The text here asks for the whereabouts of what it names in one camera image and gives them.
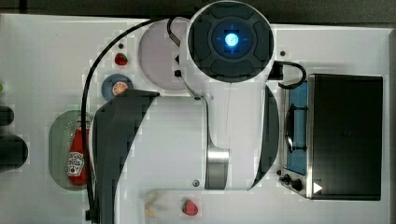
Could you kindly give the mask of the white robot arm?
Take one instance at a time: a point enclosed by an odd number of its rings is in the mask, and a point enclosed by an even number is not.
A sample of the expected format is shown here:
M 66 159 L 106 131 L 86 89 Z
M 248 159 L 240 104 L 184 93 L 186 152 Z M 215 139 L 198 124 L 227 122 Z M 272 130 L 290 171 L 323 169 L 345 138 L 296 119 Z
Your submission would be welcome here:
M 160 191 L 253 189 L 278 150 L 275 61 L 267 19 L 219 1 L 200 9 L 180 43 L 179 93 L 127 90 L 96 111 L 90 143 L 100 224 L 146 224 Z

